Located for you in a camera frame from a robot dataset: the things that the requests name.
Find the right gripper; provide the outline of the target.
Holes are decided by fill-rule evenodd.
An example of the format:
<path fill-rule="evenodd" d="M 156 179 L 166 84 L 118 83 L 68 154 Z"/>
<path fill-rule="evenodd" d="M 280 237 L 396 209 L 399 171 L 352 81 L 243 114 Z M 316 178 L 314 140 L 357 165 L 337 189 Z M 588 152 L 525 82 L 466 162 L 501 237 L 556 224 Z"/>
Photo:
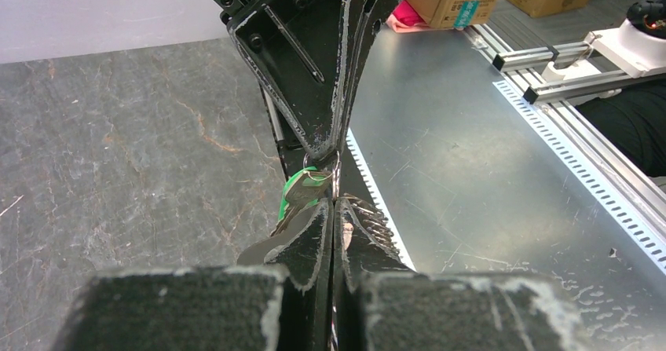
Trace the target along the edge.
<path fill-rule="evenodd" d="M 233 42 L 315 164 L 346 139 L 381 26 L 402 0 L 212 0 Z"/>

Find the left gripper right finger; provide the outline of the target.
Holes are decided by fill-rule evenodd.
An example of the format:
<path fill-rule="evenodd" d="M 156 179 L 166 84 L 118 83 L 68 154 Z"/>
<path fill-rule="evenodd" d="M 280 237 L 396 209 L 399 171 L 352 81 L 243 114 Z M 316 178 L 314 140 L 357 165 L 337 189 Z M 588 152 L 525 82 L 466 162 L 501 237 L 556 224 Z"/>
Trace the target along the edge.
<path fill-rule="evenodd" d="M 334 210 L 339 350 L 590 350 L 577 307 L 525 272 L 415 272 L 386 216 L 357 197 Z"/>

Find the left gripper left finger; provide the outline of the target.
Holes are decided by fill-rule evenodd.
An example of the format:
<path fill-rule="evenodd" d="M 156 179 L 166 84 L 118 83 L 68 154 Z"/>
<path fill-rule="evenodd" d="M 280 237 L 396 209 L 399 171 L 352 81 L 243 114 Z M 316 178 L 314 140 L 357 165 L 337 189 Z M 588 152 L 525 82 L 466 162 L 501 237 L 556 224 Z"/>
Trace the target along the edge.
<path fill-rule="evenodd" d="M 260 265 L 116 269 L 75 299 L 55 350 L 327 350 L 333 205 Z"/>

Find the metal key organizer plate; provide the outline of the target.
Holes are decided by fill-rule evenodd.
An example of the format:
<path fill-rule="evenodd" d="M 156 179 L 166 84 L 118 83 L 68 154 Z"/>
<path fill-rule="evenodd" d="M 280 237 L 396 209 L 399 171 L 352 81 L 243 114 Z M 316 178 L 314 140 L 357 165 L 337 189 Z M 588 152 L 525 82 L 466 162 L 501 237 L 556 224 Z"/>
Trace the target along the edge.
<path fill-rule="evenodd" d="M 296 215 L 283 232 L 248 247 L 240 254 L 237 264 L 275 263 L 277 256 L 289 247 L 313 249 L 319 254 L 333 250 L 338 244 L 346 249 L 356 229 L 392 258 L 399 258 L 386 215 L 376 205 L 352 194 L 328 198 L 332 188 L 331 183 L 324 197 Z"/>

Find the key with green tag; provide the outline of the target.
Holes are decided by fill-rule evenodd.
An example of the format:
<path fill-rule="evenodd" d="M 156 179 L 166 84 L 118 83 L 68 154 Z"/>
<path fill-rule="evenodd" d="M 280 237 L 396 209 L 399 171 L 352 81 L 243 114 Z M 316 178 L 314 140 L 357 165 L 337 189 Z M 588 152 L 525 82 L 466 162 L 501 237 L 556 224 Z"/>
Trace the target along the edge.
<path fill-rule="evenodd" d="M 317 204 L 331 186 L 332 176 L 332 172 L 308 166 L 289 178 L 283 188 L 278 220 L 271 236 L 283 232 L 302 210 Z"/>

